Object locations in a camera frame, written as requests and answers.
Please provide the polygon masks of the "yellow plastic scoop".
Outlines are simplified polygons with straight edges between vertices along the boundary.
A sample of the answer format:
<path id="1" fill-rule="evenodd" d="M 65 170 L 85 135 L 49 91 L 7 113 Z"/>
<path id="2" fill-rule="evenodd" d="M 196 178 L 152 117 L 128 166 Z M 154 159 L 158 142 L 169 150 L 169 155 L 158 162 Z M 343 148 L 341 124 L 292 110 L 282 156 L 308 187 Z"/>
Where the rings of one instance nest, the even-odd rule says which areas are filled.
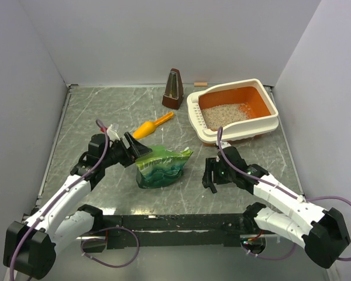
<path id="1" fill-rule="evenodd" d="M 133 133 L 133 137 L 135 139 L 143 139 L 149 136 L 157 129 L 158 126 L 169 121 L 173 116 L 174 112 L 169 112 L 163 117 L 157 119 L 156 121 L 146 121 L 137 130 L 135 130 L 135 132 Z"/>

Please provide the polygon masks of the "green litter bag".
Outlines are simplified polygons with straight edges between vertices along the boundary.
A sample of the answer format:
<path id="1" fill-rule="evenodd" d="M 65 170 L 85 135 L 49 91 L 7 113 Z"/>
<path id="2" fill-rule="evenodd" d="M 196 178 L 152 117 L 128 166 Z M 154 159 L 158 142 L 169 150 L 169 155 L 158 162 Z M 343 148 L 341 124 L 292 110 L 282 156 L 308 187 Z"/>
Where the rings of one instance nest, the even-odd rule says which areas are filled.
<path id="1" fill-rule="evenodd" d="M 189 147 L 181 152 L 163 145 L 154 145 L 150 149 L 151 153 L 135 161 L 136 182 L 141 189 L 157 189 L 175 183 L 184 174 L 184 165 L 193 154 Z"/>

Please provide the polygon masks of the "black bag clip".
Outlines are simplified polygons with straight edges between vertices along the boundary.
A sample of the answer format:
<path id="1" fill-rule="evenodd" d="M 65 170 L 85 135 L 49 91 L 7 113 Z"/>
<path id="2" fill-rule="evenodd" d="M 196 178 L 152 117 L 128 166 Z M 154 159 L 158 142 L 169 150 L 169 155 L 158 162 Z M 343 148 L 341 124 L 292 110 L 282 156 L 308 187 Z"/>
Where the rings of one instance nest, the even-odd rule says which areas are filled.
<path id="1" fill-rule="evenodd" d="M 203 183 L 202 185 L 205 189 L 210 189 L 212 194 L 217 193 L 217 189 L 213 183 Z"/>

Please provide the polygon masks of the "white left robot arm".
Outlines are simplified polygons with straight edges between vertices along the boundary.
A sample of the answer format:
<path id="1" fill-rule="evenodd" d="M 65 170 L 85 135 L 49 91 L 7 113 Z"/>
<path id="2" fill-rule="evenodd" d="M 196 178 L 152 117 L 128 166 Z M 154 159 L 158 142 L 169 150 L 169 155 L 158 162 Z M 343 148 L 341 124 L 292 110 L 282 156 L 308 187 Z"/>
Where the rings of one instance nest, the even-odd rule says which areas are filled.
<path id="1" fill-rule="evenodd" d="M 107 132 L 93 135 L 87 151 L 54 196 L 25 222 L 15 221 L 6 230 L 3 264 L 9 268 L 10 279 L 14 280 L 15 272 L 44 278 L 70 242 L 82 234 L 101 233 L 101 209 L 85 204 L 73 215 L 70 211 L 93 191 L 107 168 L 116 164 L 128 167 L 151 152 L 129 133 L 114 140 Z"/>

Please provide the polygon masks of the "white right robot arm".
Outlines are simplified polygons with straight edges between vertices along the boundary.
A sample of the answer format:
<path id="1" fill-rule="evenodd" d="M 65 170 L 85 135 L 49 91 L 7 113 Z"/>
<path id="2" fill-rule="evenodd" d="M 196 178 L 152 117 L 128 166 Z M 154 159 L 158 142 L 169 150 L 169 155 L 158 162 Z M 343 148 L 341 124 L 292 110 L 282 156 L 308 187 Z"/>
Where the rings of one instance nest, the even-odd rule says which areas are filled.
<path id="1" fill-rule="evenodd" d="M 305 250 L 318 266 L 329 269 L 350 244 L 345 219 L 335 208 L 327 210 L 307 201 L 281 184 L 257 164 L 247 164 L 233 146 L 205 160 L 202 185 L 217 192 L 216 186 L 233 183 L 264 203 L 247 207 L 243 225 L 250 233 L 270 231 Z"/>

